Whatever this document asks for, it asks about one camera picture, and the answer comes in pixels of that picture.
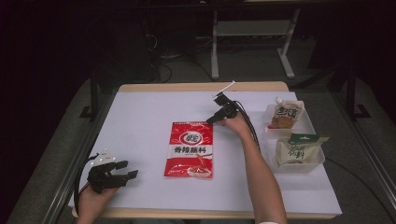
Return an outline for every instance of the table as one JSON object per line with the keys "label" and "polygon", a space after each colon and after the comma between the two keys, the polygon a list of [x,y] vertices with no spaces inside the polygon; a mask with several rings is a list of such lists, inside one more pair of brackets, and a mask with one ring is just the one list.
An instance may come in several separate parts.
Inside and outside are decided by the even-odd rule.
{"label": "table", "polygon": [[[243,151],[232,131],[214,127],[214,177],[163,176],[173,121],[206,120],[219,110],[212,96],[229,83],[124,85],[117,93],[92,155],[105,148],[138,169],[136,179],[120,189],[103,217],[250,218],[253,219]],[[275,97],[295,100],[283,82],[237,82],[224,92],[246,109],[262,145],[262,114]],[[85,184],[90,167],[81,178]],[[332,218],[341,209],[322,165],[309,175],[276,175],[288,218]]]}

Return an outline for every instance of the wrist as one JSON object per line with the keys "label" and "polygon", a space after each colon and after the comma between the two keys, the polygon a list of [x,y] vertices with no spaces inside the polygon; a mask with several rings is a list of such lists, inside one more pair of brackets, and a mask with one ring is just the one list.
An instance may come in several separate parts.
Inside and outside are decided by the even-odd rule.
{"label": "wrist", "polygon": [[94,217],[82,217],[77,218],[77,224],[92,224],[95,221]]}

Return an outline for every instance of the wooden table edge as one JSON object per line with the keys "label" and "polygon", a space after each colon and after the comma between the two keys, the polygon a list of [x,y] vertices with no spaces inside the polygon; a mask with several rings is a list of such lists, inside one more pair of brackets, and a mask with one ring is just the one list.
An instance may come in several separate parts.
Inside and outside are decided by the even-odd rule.
{"label": "wooden table edge", "polygon": [[[120,86],[119,91],[220,91],[230,83],[231,82],[126,84]],[[281,81],[236,82],[226,91],[289,91],[289,88],[286,83]]]}
{"label": "wooden table edge", "polygon": [[[76,209],[72,214],[77,217]],[[340,214],[287,213],[288,219],[331,219]],[[101,215],[107,218],[130,219],[254,219],[253,212],[192,211],[163,209],[109,208]]]}

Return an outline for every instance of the white box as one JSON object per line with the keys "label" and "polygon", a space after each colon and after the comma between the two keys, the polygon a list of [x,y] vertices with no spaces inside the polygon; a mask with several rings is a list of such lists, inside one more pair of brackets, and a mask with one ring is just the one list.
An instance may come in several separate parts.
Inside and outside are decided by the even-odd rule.
{"label": "white box", "polygon": [[306,110],[304,110],[291,129],[268,129],[267,127],[271,123],[275,112],[275,106],[276,105],[268,105],[267,110],[264,113],[264,148],[268,155],[267,162],[269,163],[273,173],[277,175],[307,175],[325,161],[322,149],[319,149],[318,156],[314,162],[283,164],[279,167],[276,162],[276,141],[282,133],[315,133],[311,120],[309,119]]}

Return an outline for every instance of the hand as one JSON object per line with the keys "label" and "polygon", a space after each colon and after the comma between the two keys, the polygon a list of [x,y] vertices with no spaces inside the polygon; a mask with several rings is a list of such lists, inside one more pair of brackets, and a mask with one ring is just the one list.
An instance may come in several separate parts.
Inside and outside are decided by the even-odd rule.
{"label": "hand", "polygon": [[235,132],[239,136],[243,136],[247,133],[250,134],[248,124],[240,112],[236,114],[235,118],[222,119],[218,121],[218,124],[222,126],[228,126],[233,132]]}
{"label": "hand", "polygon": [[101,194],[96,193],[88,183],[79,194],[77,224],[93,223],[105,210],[106,204],[118,189],[104,189]]}

